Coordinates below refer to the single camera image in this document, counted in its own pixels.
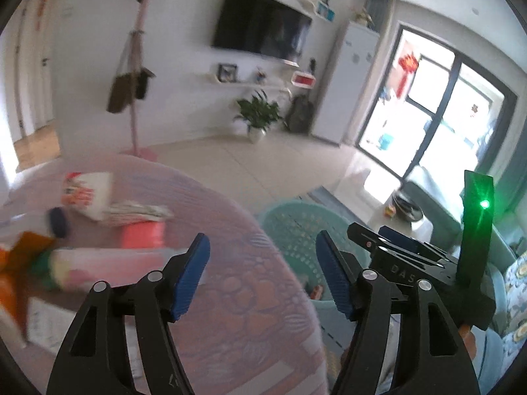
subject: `patterned tablecloth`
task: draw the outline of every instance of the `patterned tablecloth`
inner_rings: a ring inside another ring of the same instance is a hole
[[[58,159],[15,186],[0,219],[60,203],[64,175],[111,171],[114,200],[167,205],[166,243],[188,247],[196,233],[210,238],[207,279],[189,312],[171,333],[197,395],[322,395],[327,393],[320,328],[313,306],[293,273],[254,218],[224,196],[183,173],[131,156]],[[119,246],[119,229],[69,213],[70,247]],[[82,297],[36,292],[58,304],[80,305]],[[13,356],[45,392],[53,356],[29,345]],[[136,388],[148,393],[144,378]]]

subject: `television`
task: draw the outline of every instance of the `television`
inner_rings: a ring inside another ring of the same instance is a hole
[[[275,0],[225,0],[212,46],[297,65],[311,22]]]

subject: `wooden floor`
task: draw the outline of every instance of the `wooden floor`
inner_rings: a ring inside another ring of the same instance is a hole
[[[18,157],[17,172],[48,162],[61,155],[59,139],[52,124],[15,142],[14,146]]]

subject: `green plant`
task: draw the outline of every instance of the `green plant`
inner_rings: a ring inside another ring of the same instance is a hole
[[[276,101],[269,102],[267,94],[255,91],[251,101],[247,99],[238,99],[240,113],[234,118],[235,120],[244,120],[250,127],[267,130],[274,122],[282,120],[280,107]]]

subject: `white cabinet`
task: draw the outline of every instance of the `white cabinet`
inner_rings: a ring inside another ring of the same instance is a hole
[[[335,44],[322,80],[311,134],[341,143],[370,72],[379,34],[351,22]]]

